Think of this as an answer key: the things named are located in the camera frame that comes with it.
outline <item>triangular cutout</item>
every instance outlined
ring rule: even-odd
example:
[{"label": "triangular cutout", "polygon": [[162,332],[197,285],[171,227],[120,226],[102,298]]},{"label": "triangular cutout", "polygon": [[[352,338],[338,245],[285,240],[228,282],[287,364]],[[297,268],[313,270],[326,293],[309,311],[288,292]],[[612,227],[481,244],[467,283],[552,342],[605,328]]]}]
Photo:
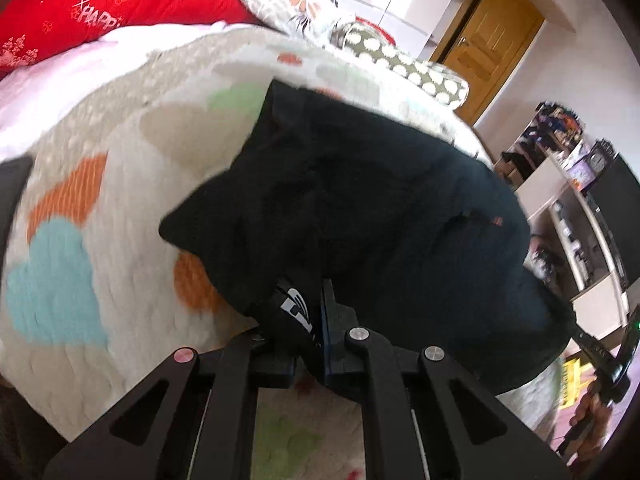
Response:
[{"label": "triangular cutout", "polygon": [[156,415],[168,388],[169,381],[158,381],[111,425],[111,434],[134,446],[142,446],[146,442],[154,420],[156,420]]},{"label": "triangular cutout", "polygon": [[507,425],[491,412],[460,380],[449,381],[449,389],[462,416],[469,440],[475,446],[503,436]]}]

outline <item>door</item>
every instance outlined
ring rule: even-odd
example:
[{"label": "door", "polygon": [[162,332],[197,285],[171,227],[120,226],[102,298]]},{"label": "door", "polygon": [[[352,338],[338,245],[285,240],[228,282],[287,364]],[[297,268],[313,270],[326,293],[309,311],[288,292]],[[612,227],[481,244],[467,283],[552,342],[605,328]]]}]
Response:
[{"label": "door", "polygon": [[529,0],[480,0],[443,64],[469,81],[456,113],[473,125],[505,83],[544,18]]}]

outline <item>black television screen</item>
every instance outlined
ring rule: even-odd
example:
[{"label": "black television screen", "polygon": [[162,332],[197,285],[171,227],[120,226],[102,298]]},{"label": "black television screen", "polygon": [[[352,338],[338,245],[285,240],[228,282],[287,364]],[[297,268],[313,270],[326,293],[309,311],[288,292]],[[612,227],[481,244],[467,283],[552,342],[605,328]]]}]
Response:
[{"label": "black television screen", "polygon": [[629,287],[640,278],[640,184],[618,155],[589,194],[613,236]]}]

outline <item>hand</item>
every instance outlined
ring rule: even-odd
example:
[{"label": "hand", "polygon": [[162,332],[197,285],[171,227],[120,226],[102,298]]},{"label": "hand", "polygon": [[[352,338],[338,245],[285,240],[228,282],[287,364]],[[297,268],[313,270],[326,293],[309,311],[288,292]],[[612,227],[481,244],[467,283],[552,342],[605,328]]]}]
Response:
[{"label": "hand", "polygon": [[578,448],[578,458],[575,463],[588,462],[600,452],[604,445],[604,438],[607,435],[607,427],[613,412],[611,406],[604,406],[600,402],[600,396],[594,392],[594,383],[589,384],[587,392],[582,396],[580,404],[575,409],[575,415],[569,420],[569,424],[575,426],[579,421],[583,420],[587,412],[591,412],[595,424],[591,433],[587,435],[582,445]]}]

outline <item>black clock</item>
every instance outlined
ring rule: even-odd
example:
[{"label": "black clock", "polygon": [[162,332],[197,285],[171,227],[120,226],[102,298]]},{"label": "black clock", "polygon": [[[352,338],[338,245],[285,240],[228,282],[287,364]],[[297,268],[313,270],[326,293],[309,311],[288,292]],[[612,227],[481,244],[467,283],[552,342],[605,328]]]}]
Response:
[{"label": "black clock", "polygon": [[593,145],[589,155],[585,157],[589,167],[596,176],[600,176],[609,167],[616,156],[613,145],[605,139],[601,139]]}]

